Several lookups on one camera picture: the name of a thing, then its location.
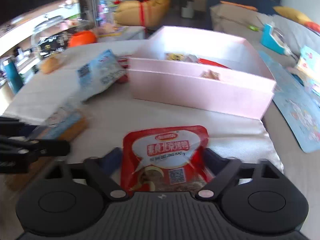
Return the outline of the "red Beijing duck snack packet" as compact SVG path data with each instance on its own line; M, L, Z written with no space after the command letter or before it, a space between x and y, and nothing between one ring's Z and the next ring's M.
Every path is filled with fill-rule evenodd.
M209 135L203 126L178 126L134 131L123 139L120 185L135 192L195 193L213 176L203 152Z

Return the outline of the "small bread bun packet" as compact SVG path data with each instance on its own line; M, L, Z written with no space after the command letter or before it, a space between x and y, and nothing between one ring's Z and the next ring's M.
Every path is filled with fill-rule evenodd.
M51 55L45 58L40 64L40 71L43 74L50 74L64 65L64 58L59 55Z

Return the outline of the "blue white snack packet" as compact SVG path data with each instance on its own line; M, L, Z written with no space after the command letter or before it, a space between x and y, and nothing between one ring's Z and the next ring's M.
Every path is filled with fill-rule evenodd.
M77 71L81 101L102 93L126 74L125 69L119 64L112 50L103 51L89 63Z

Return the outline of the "yellow rice cracker packet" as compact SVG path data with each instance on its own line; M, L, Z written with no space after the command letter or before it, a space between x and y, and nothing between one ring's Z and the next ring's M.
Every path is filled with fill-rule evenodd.
M189 56L179 53L166 53L166 60L187 62L189 61Z

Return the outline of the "light blue cartoon mat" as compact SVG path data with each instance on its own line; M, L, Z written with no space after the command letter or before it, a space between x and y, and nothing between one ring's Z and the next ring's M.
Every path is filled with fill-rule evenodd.
M274 79L274 104L305 153L319 150L319 107L301 84L264 51L258 51Z

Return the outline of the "pink cardboard box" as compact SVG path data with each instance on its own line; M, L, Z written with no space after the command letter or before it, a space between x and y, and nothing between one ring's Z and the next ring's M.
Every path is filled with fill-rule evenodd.
M166 60L166 53L189 61ZM260 120L276 81L245 39L221 32L164 26L129 59L129 82L137 99Z

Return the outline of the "black plum snack bag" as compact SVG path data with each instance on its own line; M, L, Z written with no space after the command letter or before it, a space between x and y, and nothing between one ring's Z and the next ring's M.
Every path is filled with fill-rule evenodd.
M44 59L52 54L65 51L70 37L71 34L62 31L52 36L37 38L37 41L33 44L33 50L40 58Z

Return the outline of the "orange round pumpkin container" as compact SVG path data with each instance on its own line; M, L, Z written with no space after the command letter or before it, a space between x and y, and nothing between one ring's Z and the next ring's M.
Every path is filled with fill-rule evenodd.
M68 41L68 48L83 46L83 45L93 44L93 43L97 43L96 35L89 30L84 30L84 31L77 32L71 36L71 38Z

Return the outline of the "white low side table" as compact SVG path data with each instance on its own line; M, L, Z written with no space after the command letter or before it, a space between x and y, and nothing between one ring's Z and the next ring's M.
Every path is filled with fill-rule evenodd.
M143 40L145 38L145 27L126 26L121 32L108 36L98 37L98 42L114 42L127 40Z

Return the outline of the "blue tissue box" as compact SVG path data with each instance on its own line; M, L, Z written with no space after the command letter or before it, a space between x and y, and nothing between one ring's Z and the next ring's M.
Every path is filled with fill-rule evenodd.
M260 43L280 55L291 55L291 50L284 41L284 35L273 22L264 25Z

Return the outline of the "green toy on sofa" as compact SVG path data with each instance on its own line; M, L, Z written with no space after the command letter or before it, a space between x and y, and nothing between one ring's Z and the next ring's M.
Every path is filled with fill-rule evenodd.
M248 25L247 27L248 27L248 29L250 29L250 30L252 30L252 31L256 31L256 32L258 32L258 31L260 30L259 27L256 27L256 26L254 26L254 25Z

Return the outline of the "grey covered sofa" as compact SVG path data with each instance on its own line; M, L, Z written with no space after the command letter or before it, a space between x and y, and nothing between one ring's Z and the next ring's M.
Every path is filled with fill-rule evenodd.
M304 46L319 53L319 34L282 16L266 15L228 4L210 7L210 16L214 31L245 38L256 50L264 51L284 67L293 67L296 64ZM284 41L294 56L280 55L260 43L264 25L271 22L282 32ZM259 27L260 30L252 31L248 29L248 25Z

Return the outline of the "colourful bottles cluster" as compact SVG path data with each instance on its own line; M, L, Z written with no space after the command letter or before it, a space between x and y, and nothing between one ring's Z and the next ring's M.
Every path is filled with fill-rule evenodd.
M106 23L114 24L114 13L122 0L100 0L97 22L100 27Z

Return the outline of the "red cushion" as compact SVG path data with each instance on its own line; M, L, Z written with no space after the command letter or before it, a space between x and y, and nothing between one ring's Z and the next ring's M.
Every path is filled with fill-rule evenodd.
M316 22L306 22L304 24L307 28L317 32L317 33L320 33L320 25Z

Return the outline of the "yellow cushion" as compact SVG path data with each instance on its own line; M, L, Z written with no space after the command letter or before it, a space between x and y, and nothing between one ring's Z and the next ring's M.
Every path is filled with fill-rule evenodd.
M283 6L275 6L275 7L273 7L273 9L280 16L288 18L288 19L295 21L301 25L305 25L308 22L312 22L312 20L308 16L306 16L304 13L302 13L296 9L293 9L290 7L283 7Z

